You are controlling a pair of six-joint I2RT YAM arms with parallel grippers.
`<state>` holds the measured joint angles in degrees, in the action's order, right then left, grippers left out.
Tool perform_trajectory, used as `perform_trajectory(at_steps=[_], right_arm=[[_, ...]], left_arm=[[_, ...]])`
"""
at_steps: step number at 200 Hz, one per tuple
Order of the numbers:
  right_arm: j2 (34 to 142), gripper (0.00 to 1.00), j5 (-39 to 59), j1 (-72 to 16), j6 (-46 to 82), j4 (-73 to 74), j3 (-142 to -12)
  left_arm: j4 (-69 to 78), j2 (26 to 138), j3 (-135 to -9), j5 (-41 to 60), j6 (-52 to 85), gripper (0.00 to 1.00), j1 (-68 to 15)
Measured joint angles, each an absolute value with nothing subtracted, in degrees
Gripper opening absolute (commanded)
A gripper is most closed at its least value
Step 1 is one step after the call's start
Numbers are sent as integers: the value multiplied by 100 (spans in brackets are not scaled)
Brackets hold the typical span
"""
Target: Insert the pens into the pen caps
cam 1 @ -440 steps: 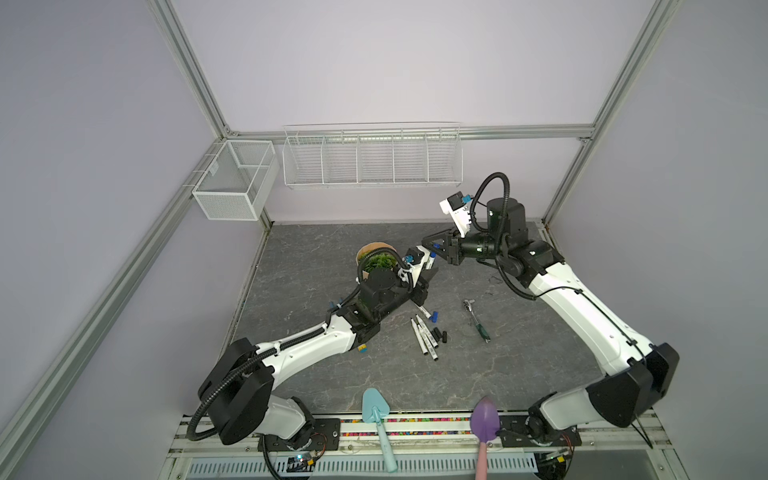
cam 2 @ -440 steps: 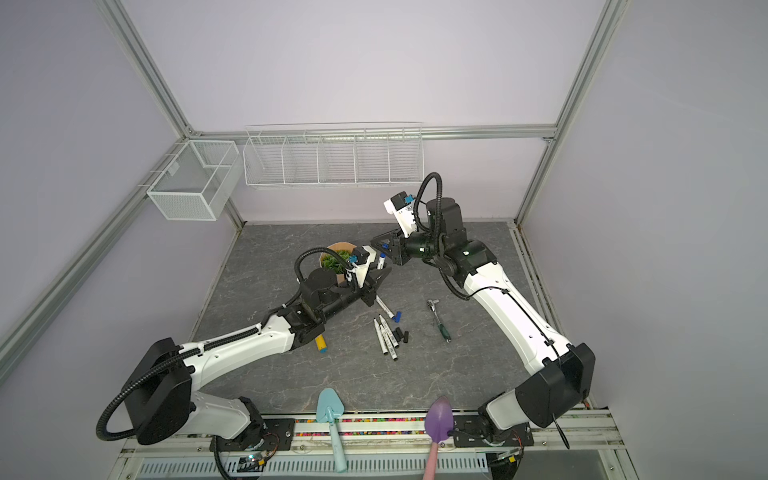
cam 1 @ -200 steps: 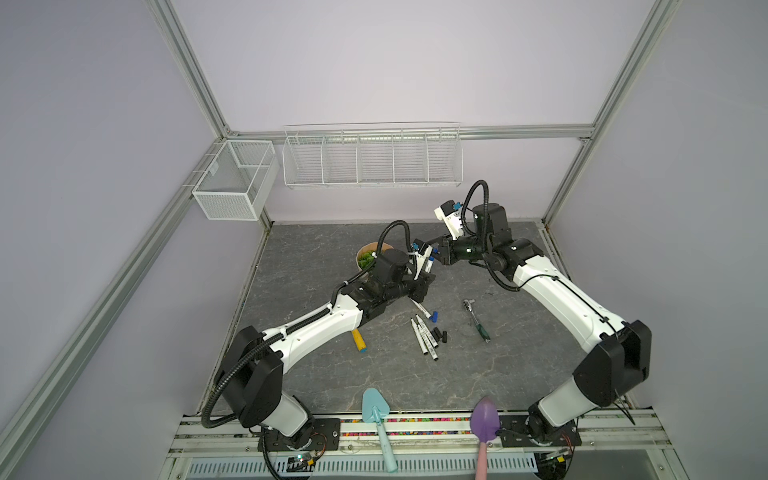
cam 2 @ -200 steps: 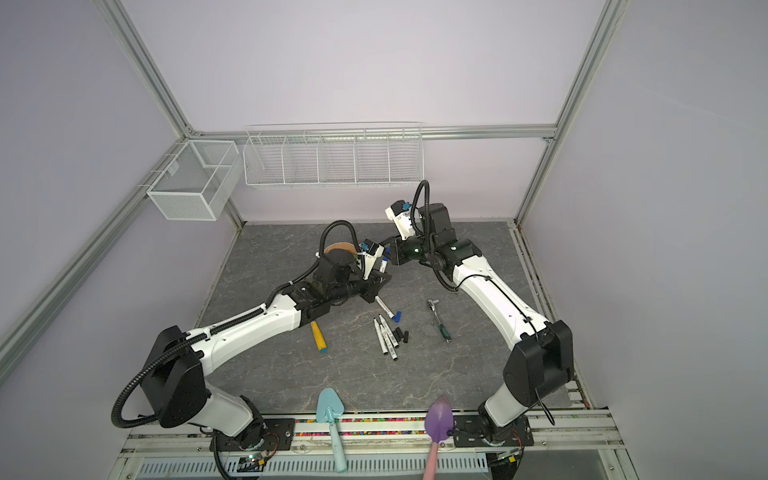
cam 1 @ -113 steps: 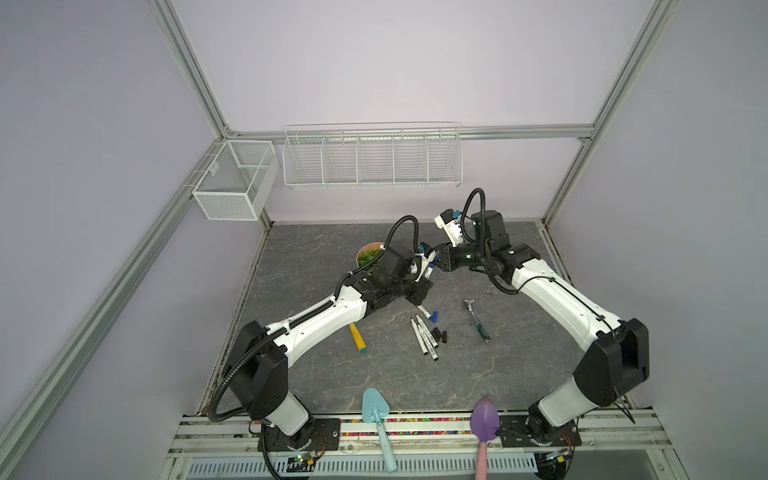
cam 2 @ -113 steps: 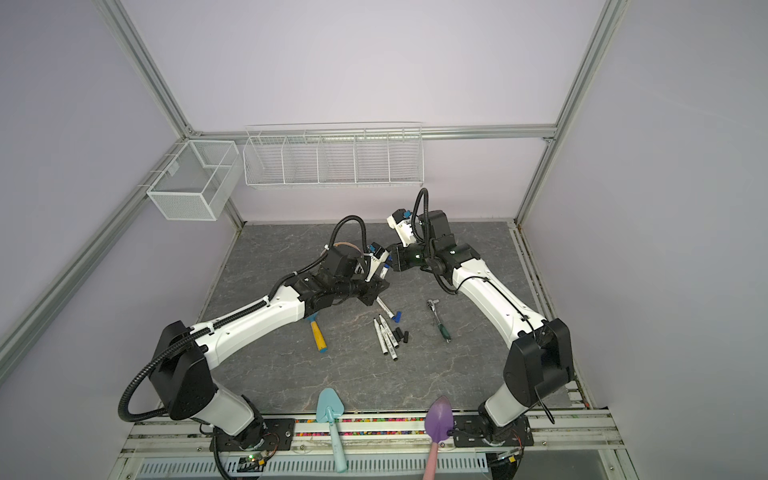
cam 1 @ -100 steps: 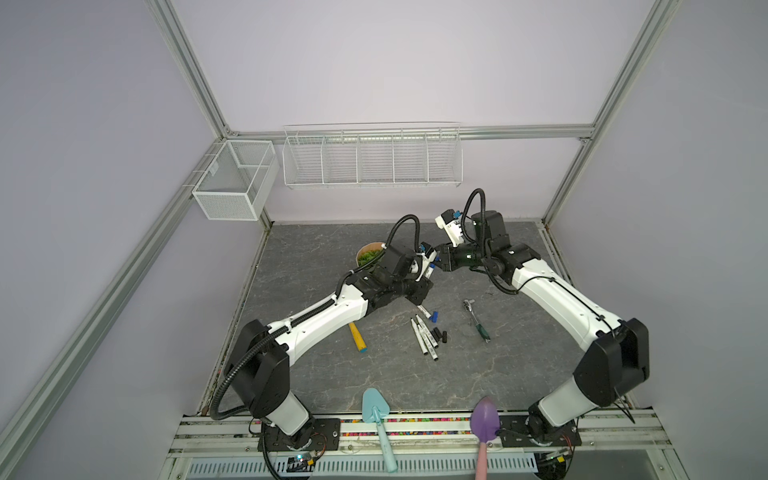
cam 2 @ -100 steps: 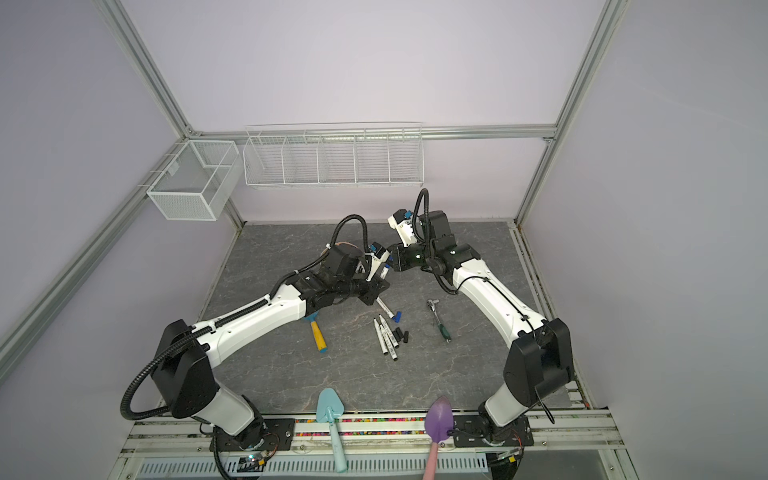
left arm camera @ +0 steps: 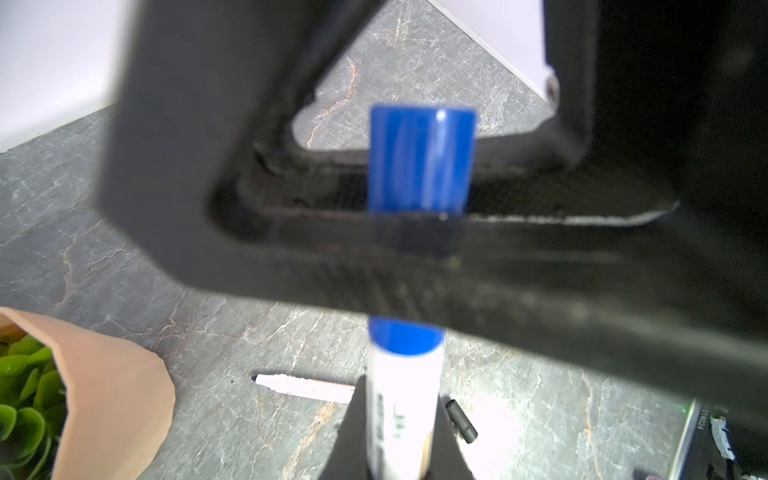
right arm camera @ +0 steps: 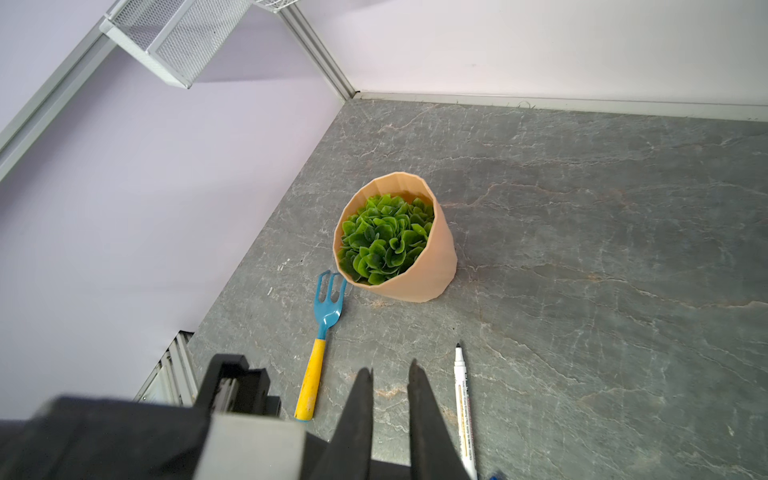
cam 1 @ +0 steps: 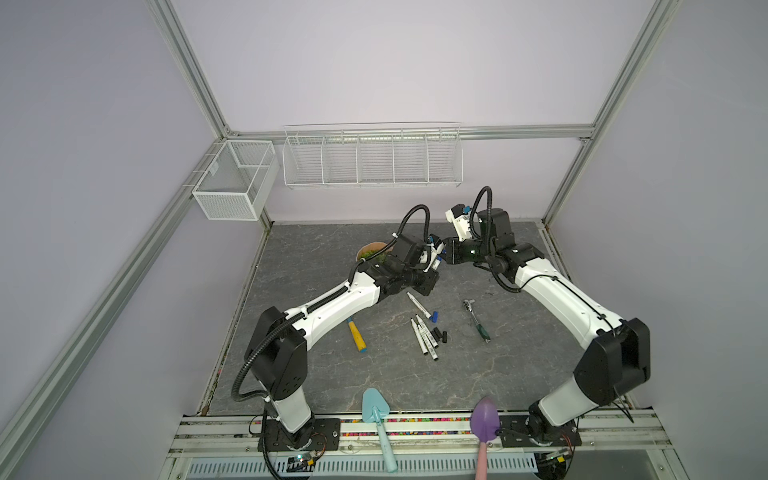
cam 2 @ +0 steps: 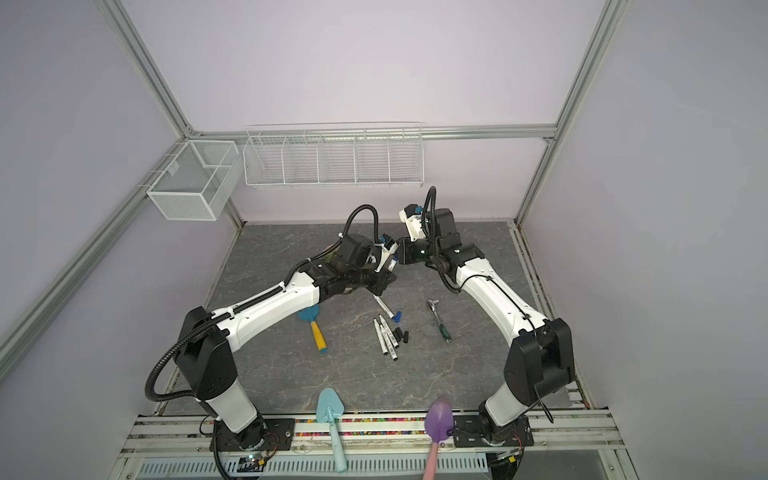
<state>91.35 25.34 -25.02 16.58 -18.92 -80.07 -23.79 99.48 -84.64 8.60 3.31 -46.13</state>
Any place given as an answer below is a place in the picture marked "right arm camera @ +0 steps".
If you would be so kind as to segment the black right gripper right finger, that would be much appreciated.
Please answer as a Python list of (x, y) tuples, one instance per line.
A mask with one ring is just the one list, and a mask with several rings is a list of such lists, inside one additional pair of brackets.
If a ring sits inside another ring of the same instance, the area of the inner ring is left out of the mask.
[(424, 369), (414, 359), (408, 375), (410, 476), (412, 479), (469, 479)]

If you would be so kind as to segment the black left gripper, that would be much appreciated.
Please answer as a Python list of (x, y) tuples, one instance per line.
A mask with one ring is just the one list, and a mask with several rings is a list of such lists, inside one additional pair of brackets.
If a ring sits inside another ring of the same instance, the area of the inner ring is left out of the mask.
[(279, 419), (269, 387), (244, 356), (217, 354), (191, 407), (58, 397), (26, 422), (2, 422), (1, 476), (195, 479), (215, 414)]

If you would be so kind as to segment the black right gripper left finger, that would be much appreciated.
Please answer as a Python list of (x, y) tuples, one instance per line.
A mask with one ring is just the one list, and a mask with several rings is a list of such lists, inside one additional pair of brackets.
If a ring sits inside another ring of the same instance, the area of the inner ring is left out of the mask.
[(330, 441), (308, 435), (309, 479), (368, 479), (373, 434), (373, 375), (362, 368)]

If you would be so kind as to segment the white marker black tip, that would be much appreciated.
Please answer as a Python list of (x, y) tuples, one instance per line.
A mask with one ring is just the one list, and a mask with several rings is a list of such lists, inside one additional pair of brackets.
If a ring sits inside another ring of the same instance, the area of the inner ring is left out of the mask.
[(463, 348), (460, 343), (457, 343), (455, 346), (454, 380), (460, 458), (469, 478), (477, 480), (478, 473), (474, 451), (471, 407), (469, 403), (468, 372)]

